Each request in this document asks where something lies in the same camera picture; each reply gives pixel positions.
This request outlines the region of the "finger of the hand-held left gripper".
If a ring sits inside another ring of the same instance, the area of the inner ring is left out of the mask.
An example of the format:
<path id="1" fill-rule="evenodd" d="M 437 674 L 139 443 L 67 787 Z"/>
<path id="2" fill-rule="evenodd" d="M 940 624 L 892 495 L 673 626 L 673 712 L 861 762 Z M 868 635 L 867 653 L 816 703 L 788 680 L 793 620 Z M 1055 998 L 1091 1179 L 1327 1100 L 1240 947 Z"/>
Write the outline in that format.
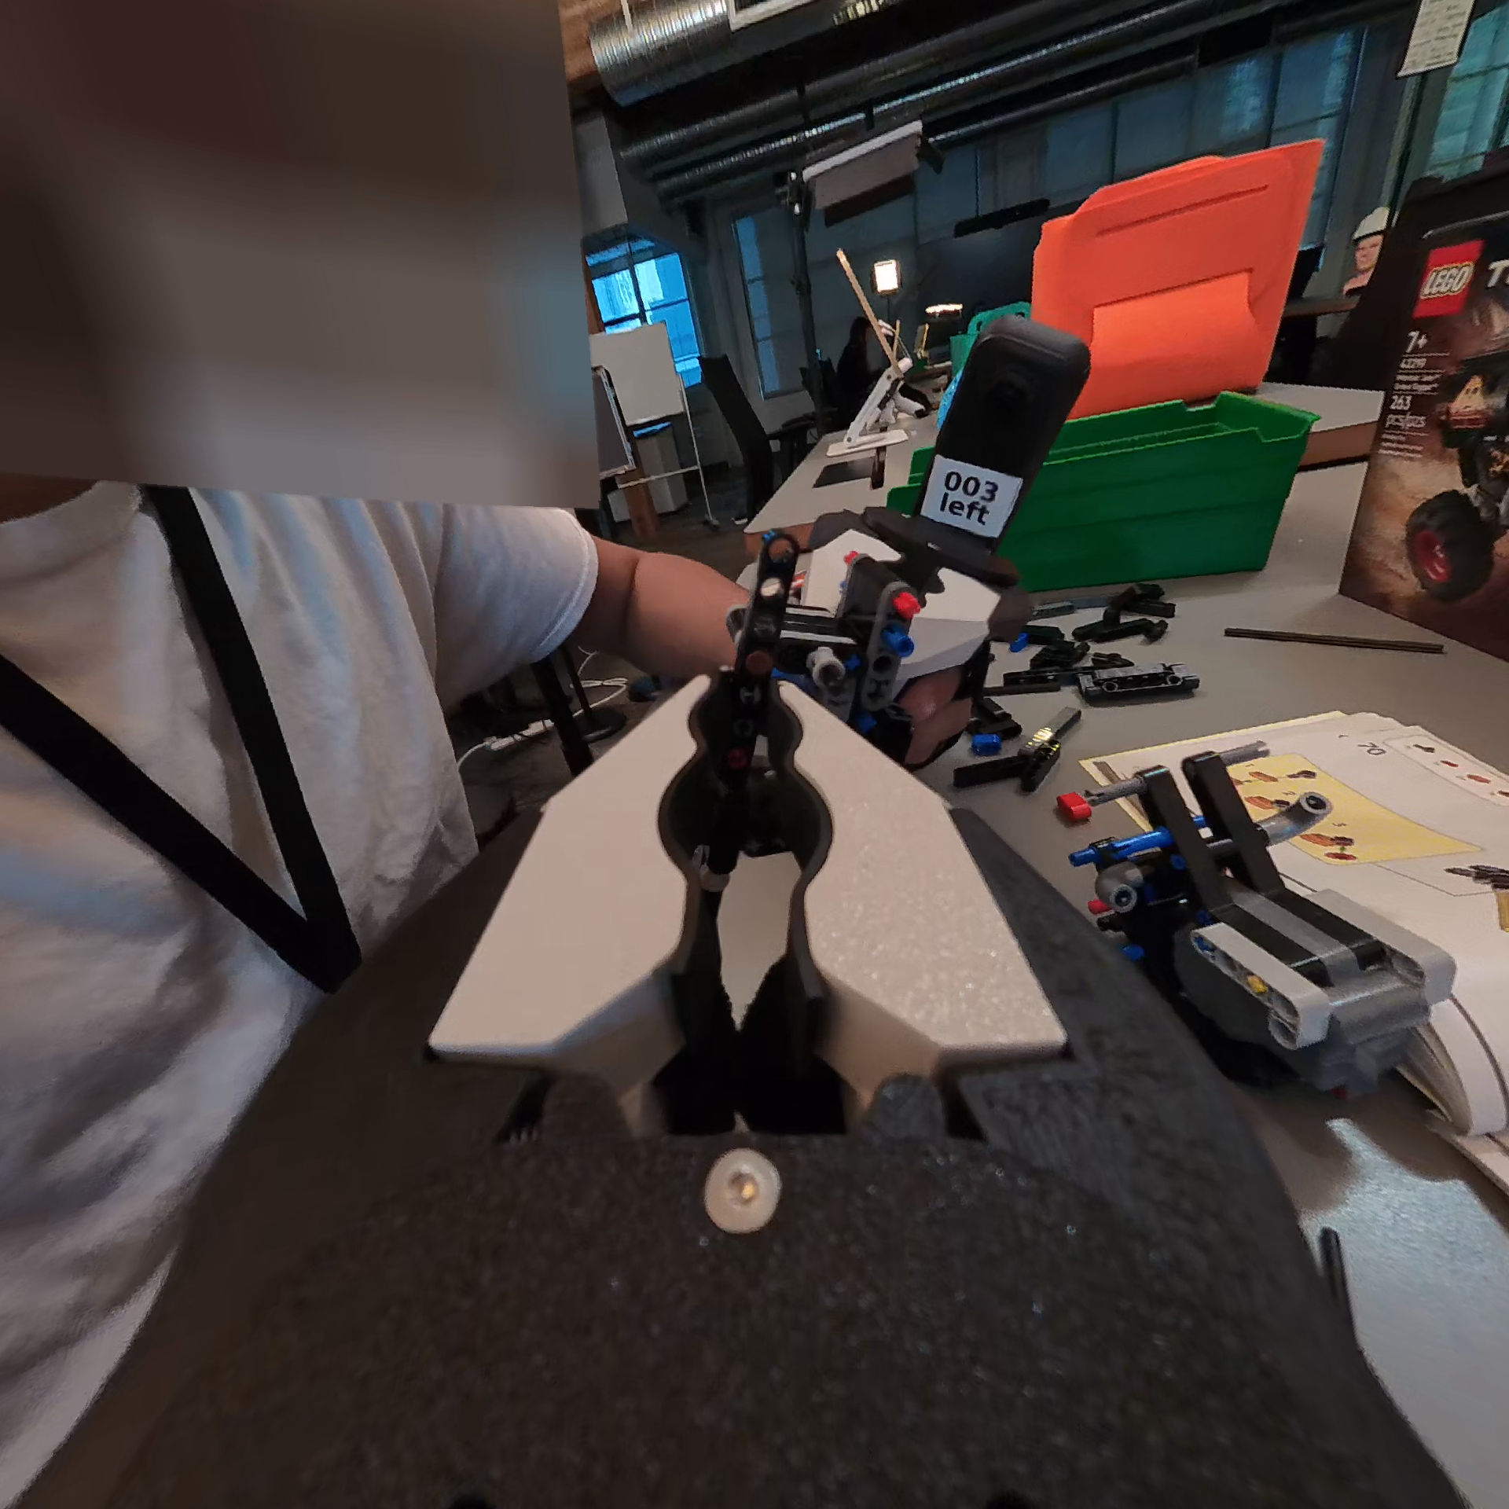
<path id="1" fill-rule="evenodd" d="M 1012 642 L 1034 615 L 1034 601 L 1019 586 L 1000 588 L 960 572 L 939 572 L 908 628 L 913 655 L 903 674 L 935 674 L 964 667 L 982 646 Z"/>
<path id="2" fill-rule="evenodd" d="M 881 559 L 881 540 L 861 516 L 822 516 L 806 545 L 806 606 L 838 606 L 856 561 Z"/>

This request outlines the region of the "black lego beam with pins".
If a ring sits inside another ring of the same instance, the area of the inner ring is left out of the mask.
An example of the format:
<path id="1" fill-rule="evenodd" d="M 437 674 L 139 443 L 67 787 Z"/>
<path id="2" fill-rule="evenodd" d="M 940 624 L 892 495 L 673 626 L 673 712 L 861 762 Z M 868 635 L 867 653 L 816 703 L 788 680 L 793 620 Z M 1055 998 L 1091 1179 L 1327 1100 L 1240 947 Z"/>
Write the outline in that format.
<path id="1" fill-rule="evenodd" d="M 710 716 L 710 759 L 721 789 L 705 868 L 705 890 L 721 895 L 743 854 L 750 829 L 750 780 L 766 732 L 771 683 L 797 577 L 800 547 L 793 536 L 764 536 L 757 579 L 732 671 L 723 672 Z"/>

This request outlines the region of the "pile of loose lego pieces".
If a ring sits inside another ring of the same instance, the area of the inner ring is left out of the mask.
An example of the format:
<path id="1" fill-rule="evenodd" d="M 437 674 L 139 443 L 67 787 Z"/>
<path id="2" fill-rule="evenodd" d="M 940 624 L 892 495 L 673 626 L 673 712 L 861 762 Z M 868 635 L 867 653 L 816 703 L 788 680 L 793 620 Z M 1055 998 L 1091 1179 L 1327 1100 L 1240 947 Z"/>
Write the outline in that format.
<path id="1" fill-rule="evenodd" d="M 962 681 L 973 723 L 969 759 L 953 771 L 955 791 L 1016 784 L 1034 793 L 1048 782 L 1086 710 L 1194 696 L 1201 678 L 1188 667 L 1142 665 L 1120 653 L 1129 640 L 1161 649 L 1176 617 L 1163 586 L 1134 583 L 1046 602 L 1016 635 L 987 640 Z M 1071 705 L 1030 734 L 1003 708 L 1005 699 L 1050 694 L 1068 696 Z"/>

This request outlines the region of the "person's left forearm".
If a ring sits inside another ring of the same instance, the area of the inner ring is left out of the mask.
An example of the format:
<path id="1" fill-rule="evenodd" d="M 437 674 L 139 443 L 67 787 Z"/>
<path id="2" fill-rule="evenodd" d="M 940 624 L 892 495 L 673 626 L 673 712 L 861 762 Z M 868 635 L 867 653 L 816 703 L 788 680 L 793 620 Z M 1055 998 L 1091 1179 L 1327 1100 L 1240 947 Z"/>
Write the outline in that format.
<path id="1" fill-rule="evenodd" d="M 594 550 L 597 581 L 574 644 L 674 681 L 734 667 L 728 615 L 748 604 L 734 581 L 696 559 L 610 541 Z"/>

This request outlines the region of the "long black lego axle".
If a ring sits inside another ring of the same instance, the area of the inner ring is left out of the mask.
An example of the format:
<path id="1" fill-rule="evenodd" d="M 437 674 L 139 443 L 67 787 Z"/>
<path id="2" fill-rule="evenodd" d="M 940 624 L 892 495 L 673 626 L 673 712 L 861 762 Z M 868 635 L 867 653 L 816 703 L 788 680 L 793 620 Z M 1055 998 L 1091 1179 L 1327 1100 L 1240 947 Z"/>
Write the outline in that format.
<path id="1" fill-rule="evenodd" d="M 1398 637 L 1334 635 L 1314 631 L 1228 628 L 1222 637 L 1249 644 L 1294 646 L 1314 649 L 1353 649 L 1379 655 L 1443 656 L 1443 644 Z"/>

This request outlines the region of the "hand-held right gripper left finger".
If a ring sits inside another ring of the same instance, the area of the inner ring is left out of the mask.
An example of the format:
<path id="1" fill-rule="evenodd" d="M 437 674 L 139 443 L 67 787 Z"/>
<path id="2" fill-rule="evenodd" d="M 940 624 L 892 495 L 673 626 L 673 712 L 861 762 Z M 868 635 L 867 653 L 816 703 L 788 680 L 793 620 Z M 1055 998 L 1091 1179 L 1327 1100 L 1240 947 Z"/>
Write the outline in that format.
<path id="1" fill-rule="evenodd" d="M 630 1131 L 667 1132 L 655 1078 L 696 1012 L 725 1012 L 709 893 L 664 832 L 710 689 L 691 680 L 545 805 L 430 1032 L 439 1060 L 595 1078 Z"/>

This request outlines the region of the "white whiteboard on stand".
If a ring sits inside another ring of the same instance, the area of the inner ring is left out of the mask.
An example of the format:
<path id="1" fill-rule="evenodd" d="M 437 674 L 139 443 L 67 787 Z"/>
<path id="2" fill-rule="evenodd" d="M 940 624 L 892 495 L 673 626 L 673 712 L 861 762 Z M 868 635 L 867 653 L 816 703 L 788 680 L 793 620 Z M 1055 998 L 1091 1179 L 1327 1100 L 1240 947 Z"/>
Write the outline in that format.
<path id="1" fill-rule="evenodd" d="M 642 326 L 621 333 L 592 333 L 592 365 L 603 369 L 613 389 L 617 412 L 633 441 L 640 432 L 669 425 L 682 414 L 692 443 L 694 466 L 649 473 L 639 462 L 640 482 L 655 486 L 671 478 L 696 475 L 703 491 L 710 523 L 712 502 L 707 486 L 703 453 L 694 432 L 687 383 L 674 365 L 671 337 L 665 326 Z"/>

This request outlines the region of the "lego instruction booklet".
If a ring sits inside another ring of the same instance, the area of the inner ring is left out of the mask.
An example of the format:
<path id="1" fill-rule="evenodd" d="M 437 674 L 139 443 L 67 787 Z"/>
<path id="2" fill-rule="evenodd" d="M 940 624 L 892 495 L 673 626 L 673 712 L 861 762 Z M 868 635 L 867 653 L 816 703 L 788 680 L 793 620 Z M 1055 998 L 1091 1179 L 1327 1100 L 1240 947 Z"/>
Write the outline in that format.
<path id="1" fill-rule="evenodd" d="M 1204 741 L 1084 760 L 1089 787 L 1203 750 L 1262 743 L 1269 755 L 1233 771 L 1255 820 L 1316 789 L 1334 813 L 1283 843 L 1278 870 L 1301 893 L 1332 892 L 1447 953 L 1456 985 L 1431 1010 L 1402 1073 L 1438 1114 L 1440 1132 L 1495 1183 L 1508 1177 L 1508 778 L 1420 726 L 1371 712 L 1332 712 Z"/>

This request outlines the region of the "white stand with wooden sticks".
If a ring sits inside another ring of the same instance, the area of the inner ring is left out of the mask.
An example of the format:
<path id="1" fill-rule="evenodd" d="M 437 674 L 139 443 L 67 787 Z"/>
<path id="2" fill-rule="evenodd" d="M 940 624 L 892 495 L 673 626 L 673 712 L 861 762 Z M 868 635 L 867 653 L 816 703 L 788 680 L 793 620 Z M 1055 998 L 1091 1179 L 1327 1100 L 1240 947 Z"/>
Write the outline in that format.
<path id="1" fill-rule="evenodd" d="M 877 317 L 847 252 L 836 257 L 861 308 L 836 369 L 847 428 L 825 452 L 831 460 L 845 460 L 901 444 L 908 437 L 901 419 L 917 419 L 930 407 L 906 392 L 915 360 L 897 326 Z"/>

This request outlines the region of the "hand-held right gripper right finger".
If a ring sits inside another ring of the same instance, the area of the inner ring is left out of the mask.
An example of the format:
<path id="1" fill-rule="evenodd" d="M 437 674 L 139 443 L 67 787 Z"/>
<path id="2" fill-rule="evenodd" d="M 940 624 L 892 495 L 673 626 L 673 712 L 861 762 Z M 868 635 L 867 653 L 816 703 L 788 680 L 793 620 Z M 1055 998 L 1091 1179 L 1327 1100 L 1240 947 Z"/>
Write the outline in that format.
<path id="1" fill-rule="evenodd" d="M 771 766 L 800 865 L 789 953 L 847 1114 L 899 1077 L 942 1086 L 1064 1057 L 1068 1030 L 949 802 L 797 690 L 773 707 Z"/>

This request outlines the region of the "green plastic bin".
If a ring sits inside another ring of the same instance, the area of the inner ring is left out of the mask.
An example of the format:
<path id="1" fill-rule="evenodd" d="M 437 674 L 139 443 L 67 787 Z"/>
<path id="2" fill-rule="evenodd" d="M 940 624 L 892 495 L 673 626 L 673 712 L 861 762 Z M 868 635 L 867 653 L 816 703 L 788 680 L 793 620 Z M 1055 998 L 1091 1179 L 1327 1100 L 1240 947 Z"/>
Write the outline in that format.
<path id="1" fill-rule="evenodd" d="M 1256 574 L 1314 425 L 1240 392 L 1070 421 L 996 552 L 1028 592 Z"/>

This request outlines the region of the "lego set box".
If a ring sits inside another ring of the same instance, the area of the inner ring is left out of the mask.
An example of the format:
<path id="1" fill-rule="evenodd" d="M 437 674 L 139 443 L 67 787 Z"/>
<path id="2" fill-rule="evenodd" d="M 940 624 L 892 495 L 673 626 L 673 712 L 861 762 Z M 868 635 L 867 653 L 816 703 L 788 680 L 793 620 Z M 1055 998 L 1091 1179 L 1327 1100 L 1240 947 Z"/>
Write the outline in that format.
<path id="1" fill-rule="evenodd" d="M 1506 660 L 1506 150 L 1411 187 L 1345 346 L 1384 407 L 1339 592 Z"/>

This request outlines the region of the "person's white t-shirt torso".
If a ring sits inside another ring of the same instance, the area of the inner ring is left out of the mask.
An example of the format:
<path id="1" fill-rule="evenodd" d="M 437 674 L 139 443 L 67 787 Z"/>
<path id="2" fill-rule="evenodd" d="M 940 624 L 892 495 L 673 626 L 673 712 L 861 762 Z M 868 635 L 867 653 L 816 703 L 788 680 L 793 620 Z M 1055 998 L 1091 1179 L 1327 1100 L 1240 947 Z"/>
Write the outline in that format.
<path id="1" fill-rule="evenodd" d="M 446 712 L 597 586 L 542 507 L 195 493 L 364 951 L 477 854 Z M 4 658 L 295 901 L 161 522 L 98 484 L 4 523 Z M 206 1170 L 328 989 L 4 734 L 4 1506 L 152 1310 Z"/>

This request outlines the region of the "black grey lego chassis assembly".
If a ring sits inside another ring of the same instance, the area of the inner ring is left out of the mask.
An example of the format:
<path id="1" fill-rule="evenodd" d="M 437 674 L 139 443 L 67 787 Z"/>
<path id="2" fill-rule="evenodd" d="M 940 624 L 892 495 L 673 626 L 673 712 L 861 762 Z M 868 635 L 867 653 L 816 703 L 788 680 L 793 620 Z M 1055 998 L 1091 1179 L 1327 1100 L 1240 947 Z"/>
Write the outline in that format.
<path id="1" fill-rule="evenodd" d="M 921 613 L 913 584 L 886 559 L 858 559 L 838 606 L 789 601 L 775 681 L 793 685 L 854 734 L 903 764 L 913 721 L 899 708 L 908 628 Z"/>

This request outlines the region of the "person's left hand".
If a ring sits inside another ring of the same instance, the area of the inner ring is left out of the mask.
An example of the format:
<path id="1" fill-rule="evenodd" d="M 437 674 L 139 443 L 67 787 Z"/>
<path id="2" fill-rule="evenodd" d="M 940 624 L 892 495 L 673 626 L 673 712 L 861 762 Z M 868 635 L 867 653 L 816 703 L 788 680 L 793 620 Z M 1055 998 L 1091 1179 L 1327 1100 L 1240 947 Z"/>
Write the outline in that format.
<path id="1" fill-rule="evenodd" d="M 933 764 L 969 728 L 973 698 L 964 692 L 964 667 L 915 678 L 904 689 L 899 708 L 912 717 L 912 744 L 903 764 L 919 771 Z"/>

